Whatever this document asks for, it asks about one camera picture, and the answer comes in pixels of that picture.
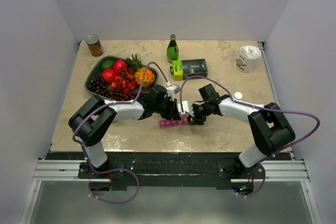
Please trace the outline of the pink weekly pill organizer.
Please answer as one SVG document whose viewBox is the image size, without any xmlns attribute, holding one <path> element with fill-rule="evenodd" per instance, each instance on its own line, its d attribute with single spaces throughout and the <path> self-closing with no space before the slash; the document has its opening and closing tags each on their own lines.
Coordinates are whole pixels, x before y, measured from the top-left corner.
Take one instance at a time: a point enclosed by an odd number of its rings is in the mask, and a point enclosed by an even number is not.
<svg viewBox="0 0 336 224">
<path fill-rule="evenodd" d="M 176 126 L 184 126 L 188 124 L 189 124 L 188 116 L 183 116 L 181 117 L 180 120 L 160 120 L 159 121 L 159 127 L 161 129 L 176 127 Z"/>
</svg>

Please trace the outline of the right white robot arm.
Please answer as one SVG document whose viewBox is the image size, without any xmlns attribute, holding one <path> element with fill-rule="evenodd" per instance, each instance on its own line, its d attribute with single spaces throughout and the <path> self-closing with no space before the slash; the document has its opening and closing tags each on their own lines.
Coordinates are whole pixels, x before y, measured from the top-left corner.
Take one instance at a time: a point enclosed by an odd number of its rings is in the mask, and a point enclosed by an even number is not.
<svg viewBox="0 0 336 224">
<path fill-rule="evenodd" d="M 188 106 L 189 122 L 203 125 L 210 115 L 228 116 L 249 124 L 254 144 L 240 153 L 234 165 L 234 173 L 239 178 L 246 178 L 253 171 L 255 164 L 274 154 L 291 143 L 296 135 L 279 106 L 269 103 L 259 109 L 250 103 L 242 104 L 229 95 L 220 96 L 213 85 L 199 89 L 203 99 L 201 104 Z"/>
</svg>

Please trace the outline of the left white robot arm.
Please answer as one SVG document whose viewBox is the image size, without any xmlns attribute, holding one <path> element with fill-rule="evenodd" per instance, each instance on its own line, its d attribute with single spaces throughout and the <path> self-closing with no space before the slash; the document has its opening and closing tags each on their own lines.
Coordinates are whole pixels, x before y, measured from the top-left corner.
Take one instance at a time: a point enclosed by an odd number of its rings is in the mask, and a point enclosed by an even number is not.
<svg viewBox="0 0 336 224">
<path fill-rule="evenodd" d="M 79 137 L 83 152 L 91 164 L 90 171 L 97 178 L 108 174 L 109 164 L 102 138 L 113 122 L 144 120 L 154 113 L 163 119 L 179 120 L 177 100 L 180 86 L 163 87 L 156 84 L 139 101 L 107 102 L 98 95 L 92 96 L 70 119 L 69 127 L 74 137 Z"/>
</svg>

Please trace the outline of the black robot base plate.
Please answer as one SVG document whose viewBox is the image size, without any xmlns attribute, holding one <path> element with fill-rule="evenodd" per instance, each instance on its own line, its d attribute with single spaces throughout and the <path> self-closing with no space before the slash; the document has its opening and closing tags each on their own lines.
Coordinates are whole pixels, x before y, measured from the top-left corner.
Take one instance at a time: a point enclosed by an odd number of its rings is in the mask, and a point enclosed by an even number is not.
<svg viewBox="0 0 336 224">
<path fill-rule="evenodd" d="M 73 179 L 88 181 L 93 191 L 123 191 L 129 187 L 210 187 L 252 192 L 254 183 L 272 174 L 283 175 L 291 164 L 289 154 L 251 168 L 235 168 L 237 153 L 111 152 L 108 163 L 95 173 L 79 152 L 52 152 L 45 158 L 57 178 L 73 172 Z"/>
</svg>

